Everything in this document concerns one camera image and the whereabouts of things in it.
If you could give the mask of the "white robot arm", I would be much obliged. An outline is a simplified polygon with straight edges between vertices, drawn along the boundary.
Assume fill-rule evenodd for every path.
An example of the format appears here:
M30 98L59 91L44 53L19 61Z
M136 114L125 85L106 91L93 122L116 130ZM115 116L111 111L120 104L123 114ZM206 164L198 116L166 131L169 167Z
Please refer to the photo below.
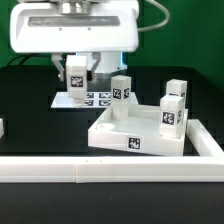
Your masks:
M122 54L138 47L137 0L17 0L10 44L17 53L49 53L60 73L60 55L87 57L93 73L122 68Z

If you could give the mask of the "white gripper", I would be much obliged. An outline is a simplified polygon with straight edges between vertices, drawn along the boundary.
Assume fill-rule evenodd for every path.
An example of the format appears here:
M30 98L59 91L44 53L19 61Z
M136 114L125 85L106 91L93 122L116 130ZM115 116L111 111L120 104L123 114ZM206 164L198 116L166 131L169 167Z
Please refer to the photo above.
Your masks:
M10 44L17 53L53 53L65 81L61 53L88 53L93 81L100 52L133 52L138 47L137 0L18 0L10 16Z

